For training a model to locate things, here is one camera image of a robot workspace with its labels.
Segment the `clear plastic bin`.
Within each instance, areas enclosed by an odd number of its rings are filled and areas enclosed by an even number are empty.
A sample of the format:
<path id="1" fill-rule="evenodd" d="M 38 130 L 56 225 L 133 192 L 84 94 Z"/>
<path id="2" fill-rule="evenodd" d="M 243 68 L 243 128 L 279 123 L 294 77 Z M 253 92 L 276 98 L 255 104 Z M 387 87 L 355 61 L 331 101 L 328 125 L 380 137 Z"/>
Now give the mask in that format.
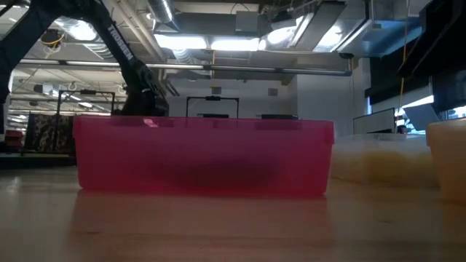
<path id="1" fill-rule="evenodd" d="M 424 135 L 373 133 L 336 139 L 330 176 L 349 182 L 403 188 L 437 188 Z"/>

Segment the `yellow black ceiling reel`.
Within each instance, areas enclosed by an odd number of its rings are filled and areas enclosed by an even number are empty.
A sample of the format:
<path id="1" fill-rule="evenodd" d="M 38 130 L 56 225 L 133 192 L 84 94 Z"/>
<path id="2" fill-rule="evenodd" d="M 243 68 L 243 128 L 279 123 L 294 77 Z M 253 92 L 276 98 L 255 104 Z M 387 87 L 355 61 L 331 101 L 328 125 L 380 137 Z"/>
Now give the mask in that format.
<path id="1" fill-rule="evenodd" d="M 47 29 L 40 38 L 40 42 L 46 47 L 58 48 L 65 36 L 64 32 L 58 29 Z"/>

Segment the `round silver air duct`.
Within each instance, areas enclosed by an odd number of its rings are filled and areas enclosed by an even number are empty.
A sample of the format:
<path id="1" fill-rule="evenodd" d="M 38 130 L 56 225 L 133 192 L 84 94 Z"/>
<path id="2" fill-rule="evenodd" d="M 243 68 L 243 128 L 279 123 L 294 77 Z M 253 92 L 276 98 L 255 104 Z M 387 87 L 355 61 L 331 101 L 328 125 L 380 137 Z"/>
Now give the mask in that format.
<path id="1" fill-rule="evenodd" d="M 147 0 L 147 2 L 156 25 L 166 25 L 174 31 L 180 30 L 171 0 Z"/>

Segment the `ceiling light panel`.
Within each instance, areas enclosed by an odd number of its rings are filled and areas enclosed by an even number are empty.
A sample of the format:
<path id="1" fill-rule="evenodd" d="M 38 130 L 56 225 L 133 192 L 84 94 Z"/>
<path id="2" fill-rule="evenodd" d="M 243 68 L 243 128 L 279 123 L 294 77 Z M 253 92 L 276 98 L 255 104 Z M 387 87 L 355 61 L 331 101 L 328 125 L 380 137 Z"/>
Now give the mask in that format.
<path id="1" fill-rule="evenodd" d="M 245 51 L 255 52 L 258 50 L 259 39 L 217 39 L 210 48 L 220 51 Z"/>
<path id="2" fill-rule="evenodd" d="M 171 50 L 182 49 L 205 49 L 208 47 L 205 38 L 202 36 L 171 36 L 154 34 L 160 47 Z"/>

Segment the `grey ceiling box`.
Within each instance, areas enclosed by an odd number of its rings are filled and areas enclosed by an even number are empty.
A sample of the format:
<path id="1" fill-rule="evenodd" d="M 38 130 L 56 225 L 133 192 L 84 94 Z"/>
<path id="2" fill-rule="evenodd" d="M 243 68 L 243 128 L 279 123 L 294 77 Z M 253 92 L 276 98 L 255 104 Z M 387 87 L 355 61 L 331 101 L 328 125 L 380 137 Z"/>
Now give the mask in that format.
<path id="1" fill-rule="evenodd" d="M 236 11 L 236 33 L 257 33 L 258 14 L 250 11 Z"/>

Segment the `red plastic bin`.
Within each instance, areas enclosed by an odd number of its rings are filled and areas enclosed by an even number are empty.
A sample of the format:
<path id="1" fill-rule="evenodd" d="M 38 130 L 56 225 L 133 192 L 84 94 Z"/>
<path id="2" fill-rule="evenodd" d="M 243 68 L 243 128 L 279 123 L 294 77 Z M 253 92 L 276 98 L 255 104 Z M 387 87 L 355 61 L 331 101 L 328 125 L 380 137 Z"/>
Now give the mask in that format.
<path id="1" fill-rule="evenodd" d="M 325 193 L 334 143 L 322 120 L 78 116 L 85 190 L 216 197 Z"/>

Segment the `angled ceiling light fixture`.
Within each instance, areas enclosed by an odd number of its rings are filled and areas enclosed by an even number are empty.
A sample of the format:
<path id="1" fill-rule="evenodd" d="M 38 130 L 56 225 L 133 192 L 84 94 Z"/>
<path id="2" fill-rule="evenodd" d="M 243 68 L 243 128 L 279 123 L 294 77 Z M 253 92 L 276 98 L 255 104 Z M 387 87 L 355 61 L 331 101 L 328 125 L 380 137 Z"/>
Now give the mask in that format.
<path id="1" fill-rule="evenodd" d="M 265 50 L 294 48 L 301 39 L 307 24 L 309 15 L 291 18 L 272 24 L 272 31 L 263 37 Z"/>

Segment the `white board panel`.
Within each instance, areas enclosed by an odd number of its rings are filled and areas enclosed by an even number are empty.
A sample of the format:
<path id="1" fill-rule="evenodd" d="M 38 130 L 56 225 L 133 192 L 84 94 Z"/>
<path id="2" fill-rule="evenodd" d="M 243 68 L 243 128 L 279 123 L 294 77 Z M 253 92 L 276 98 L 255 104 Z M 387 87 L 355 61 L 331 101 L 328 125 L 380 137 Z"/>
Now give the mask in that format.
<path id="1" fill-rule="evenodd" d="M 353 134 L 394 133 L 395 109 L 389 108 L 353 119 Z"/>

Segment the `large rectangular metal duct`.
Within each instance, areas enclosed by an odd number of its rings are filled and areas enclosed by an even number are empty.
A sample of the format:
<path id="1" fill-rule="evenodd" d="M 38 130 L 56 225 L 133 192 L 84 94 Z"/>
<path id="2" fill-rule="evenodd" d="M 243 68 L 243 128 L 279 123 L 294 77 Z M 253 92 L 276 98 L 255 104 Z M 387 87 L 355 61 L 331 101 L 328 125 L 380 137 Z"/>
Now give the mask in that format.
<path id="1" fill-rule="evenodd" d="M 343 5 L 314 52 L 382 57 L 416 39 L 430 0 L 336 0 Z"/>

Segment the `corrugated silver air duct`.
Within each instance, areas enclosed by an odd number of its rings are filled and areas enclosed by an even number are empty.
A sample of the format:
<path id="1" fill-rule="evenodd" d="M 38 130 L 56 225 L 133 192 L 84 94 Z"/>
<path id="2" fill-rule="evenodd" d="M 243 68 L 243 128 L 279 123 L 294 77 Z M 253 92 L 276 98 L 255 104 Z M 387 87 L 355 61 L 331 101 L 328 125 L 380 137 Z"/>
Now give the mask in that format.
<path id="1" fill-rule="evenodd" d="M 59 17 L 55 20 L 55 24 L 63 29 L 68 36 L 77 40 L 78 44 L 86 47 L 100 59 L 114 60 L 111 51 L 91 24 L 69 17 Z"/>

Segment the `camouflage cloth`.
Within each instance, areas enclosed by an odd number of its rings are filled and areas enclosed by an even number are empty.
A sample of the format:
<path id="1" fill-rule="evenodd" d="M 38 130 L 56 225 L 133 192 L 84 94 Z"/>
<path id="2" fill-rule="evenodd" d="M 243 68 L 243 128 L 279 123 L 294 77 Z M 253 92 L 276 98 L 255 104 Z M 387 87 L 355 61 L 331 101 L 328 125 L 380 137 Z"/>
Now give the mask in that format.
<path id="1" fill-rule="evenodd" d="M 24 149 L 44 154 L 74 155 L 72 116 L 30 114 Z"/>

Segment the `grey horizontal overhead bar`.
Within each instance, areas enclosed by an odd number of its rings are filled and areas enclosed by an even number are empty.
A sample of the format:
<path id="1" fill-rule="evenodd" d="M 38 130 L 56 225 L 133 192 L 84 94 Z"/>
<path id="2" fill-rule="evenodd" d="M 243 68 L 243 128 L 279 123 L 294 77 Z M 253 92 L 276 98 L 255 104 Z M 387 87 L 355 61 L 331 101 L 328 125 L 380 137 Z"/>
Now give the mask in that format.
<path id="1" fill-rule="evenodd" d="M 74 66 L 74 67 L 94 67 L 94 68 L 121 68 L 115 62 L 91 62 L 78 60 L 43 60 L 43 59 L 22 59 L 19 62 L 22 66 Z M 351 76 L 352 71 L 333 70 L 321 68 L 273 68 L 258 66 L 239 65 L 203 65 L 203 64 L 178 64 L 178 63 L 149 63 L 148 68 L 156 69 L 178 69 L 191 71 L 242 71 L 267 74 L 299 74 L 299 75 L 323 75 L 323 76 Z"/>

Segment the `black station frame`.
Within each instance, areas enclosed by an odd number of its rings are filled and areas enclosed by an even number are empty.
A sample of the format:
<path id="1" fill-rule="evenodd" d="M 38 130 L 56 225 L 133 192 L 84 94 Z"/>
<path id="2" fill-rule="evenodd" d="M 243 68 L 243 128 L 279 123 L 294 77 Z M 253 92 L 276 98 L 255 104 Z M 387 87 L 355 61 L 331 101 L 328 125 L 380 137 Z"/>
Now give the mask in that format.
<path id="1" fill-rule="evenodd" d="M 215 95 L 210 95 L 210 96 L 188 96 L 188 97 L 186 97 L 185 117 L 189 116 L 189 101 L 191 99 L 206 100 L 206 101 L 234 100 L 237 103 L 236 118 L 239 119 L 239 109 L 240 109 L 240 99 L 239 98 L 223 98 L 221 96 L 215 96 Z"/>

